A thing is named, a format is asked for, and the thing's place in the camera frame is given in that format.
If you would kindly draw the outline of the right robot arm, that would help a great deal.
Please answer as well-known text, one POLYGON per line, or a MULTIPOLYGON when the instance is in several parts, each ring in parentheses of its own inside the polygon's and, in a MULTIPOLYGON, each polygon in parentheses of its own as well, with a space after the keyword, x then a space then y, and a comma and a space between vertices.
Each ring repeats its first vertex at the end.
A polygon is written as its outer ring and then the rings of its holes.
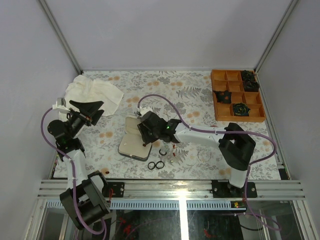
POLYGON ((194 143, 220 150, 225 162, 231 168, 228 192, 240 197, 246 191, 246 176, 256 142, 236 123, 229 123, 223 129, 196 127, 184 124, 180 119, 168 121, 148 111, 140 118, 137 128, 144 144, 162 140, 166 143, 194 143))

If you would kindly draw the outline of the cream navy jewelry box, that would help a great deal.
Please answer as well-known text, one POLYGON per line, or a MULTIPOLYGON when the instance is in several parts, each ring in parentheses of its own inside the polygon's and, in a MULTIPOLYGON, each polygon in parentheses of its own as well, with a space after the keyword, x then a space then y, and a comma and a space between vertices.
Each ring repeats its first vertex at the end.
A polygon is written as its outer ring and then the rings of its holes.
POLYGON ((136 116, 128 115, 125 118, 125 134, 119 144, 118 153, 122 156, 145 162, 150 156, 152 144, 148 143, 146 147, 143 146, 145 143, 138 128, 140 123, 141 120, 136 116))

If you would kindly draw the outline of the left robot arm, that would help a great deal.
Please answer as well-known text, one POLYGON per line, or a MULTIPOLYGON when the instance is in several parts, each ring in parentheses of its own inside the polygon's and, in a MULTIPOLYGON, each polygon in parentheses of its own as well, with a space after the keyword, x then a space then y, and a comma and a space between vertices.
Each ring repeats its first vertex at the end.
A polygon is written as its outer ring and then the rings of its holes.
POLYGON ((87 172, 85 148, 78 133, 84 126, 95 126, 98 123, 104 113, 101 108, 104 103, 73 100, 69 103, 71 108, 67 108, 64 98, 57 99, 51 109, 66 114, 67 120, 56 119, 47 126, 48 133, 55 139, 52 148, 67 168, 67 187, 59 198, 78 230, 86 229, 99 235, 101 230, 93 230, 89 226, 110 212, 110 205, 105 199, 110 186, 101 172, 87 172))

